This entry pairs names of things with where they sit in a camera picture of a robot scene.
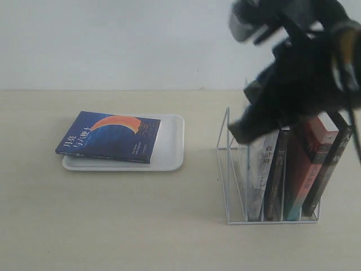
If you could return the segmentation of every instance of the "book rack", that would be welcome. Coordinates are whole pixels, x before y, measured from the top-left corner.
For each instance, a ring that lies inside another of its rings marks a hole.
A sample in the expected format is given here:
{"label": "book rack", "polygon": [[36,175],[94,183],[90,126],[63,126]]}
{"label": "book rack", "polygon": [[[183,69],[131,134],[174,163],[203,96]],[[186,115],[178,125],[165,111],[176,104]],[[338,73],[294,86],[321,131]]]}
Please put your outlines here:
{"label": "book rack", "polygon": [[[224,206],[228,225],[254,225],[254,224],[314,224],[320,221],[321,201],[314,214],[305,217],[300,210],[300,217],[297,221],[287,221],[283,217],[284,207],[284,184],[286,168],[283,168],[283,178],[281,181],[281,196],[275,206],[275,215],[272,221],[265,220],[264,204],[261,209],[259,221],[249,221],[247,216],[247,182],[241,178],[241,170],[248,170],[248,152],[246,145],[238,144],[228,130],[230,123],[230,108],[226,108],[221,130],[217,142],[217,158],[221,183],[223,190]],[[226,141],[225,146],[221,146],[221,141]]]}

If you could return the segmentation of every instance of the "beige table surface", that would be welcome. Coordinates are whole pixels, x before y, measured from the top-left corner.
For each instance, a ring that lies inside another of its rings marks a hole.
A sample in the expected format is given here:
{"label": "beige table surface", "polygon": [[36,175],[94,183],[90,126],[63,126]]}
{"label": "beige table surface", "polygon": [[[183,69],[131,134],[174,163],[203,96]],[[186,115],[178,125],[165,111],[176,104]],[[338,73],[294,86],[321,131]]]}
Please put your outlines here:
{"label": "beige table surface", "polygon": [[[225,224],[215,145],[226,107],[236,118],[242,99],[207,90],[0,92],[0,270],[361,270],[353,142],[319,224]],[[183,116],[184,164],[166,173],[65,170],[54,150],[80,110]]]}

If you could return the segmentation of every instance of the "robotic arm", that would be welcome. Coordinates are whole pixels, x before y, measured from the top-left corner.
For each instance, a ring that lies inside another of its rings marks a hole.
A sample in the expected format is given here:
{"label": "robotic arm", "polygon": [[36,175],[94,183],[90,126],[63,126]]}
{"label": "robotic arm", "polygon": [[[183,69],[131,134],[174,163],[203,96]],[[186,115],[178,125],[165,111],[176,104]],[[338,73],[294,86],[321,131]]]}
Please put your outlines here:
{"label": "robotic arm", "polygon": [[[311,30],[319,22],[323,30]],[[228,127],[238,143],[285,126],[292,127],[322,111],[361,108],[361,25],[337,0],[238,0],[230,15],[235,40],[258,36],[255,45],[283,27],[288,38],[273,48],[275,60],[244,90],[250,101],[242,118]]]}

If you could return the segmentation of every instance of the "white plastic tray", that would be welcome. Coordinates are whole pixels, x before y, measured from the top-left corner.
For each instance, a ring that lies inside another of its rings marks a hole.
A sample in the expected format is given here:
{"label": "white plastic tray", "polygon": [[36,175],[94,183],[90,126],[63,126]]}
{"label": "white plastic tray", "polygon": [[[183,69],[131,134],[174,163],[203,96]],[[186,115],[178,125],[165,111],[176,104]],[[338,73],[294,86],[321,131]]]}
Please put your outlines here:
{"label": "white plastic tray", "polygon": [[64,156],[63,167],[70,171],[174,171],[178,169],[183,164],[184,157],[184,118],[178,115],[132,116],[161,120],[150,164]]}

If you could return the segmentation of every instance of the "book cover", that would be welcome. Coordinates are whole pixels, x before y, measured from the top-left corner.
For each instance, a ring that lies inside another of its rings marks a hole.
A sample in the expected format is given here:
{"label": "book cover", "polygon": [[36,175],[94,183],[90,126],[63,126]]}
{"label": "book cover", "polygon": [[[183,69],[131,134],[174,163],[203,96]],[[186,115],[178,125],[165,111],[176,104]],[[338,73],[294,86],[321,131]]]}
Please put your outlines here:
{"label": "book cover", "polygon": [[276,130],[249,145],[249,174],[247,179],[249,221],[259,220],[278,134],[279,130]]}
{"label": "book cover", "polygon": [[292,128],[286,162],[286,220],[299,219],[302,205],[337,135],[336,125],[325,112]]}
{"label": "book cover", "polygon": [[150,164],[160,124],[158,119],[81,111],[55,152]]}
{"label": "book cover", "polygon": [[336,137],[324,164],[322,165],[319,174],[316,177],[314,184],[311,187],[309,194],[303,204],[303,212],[306,216],[312,216],[315,209],[320,202],[321,196],[331,179],[342,154],[344,153],[347,144],[352,136],[352,125],[348,117],[343,117],[339,112],[329,113],[332,121],[339,129],[338,136]]}
{"label": "book cover", "polygon": [[278,135],[275,154],[272,161],[270,175],[267,180],[265,191],[265,218],[274,219],[275,204],[278,199],[278,191],[284,177],[284,163],[287,151],[289,128],[281,129]]}

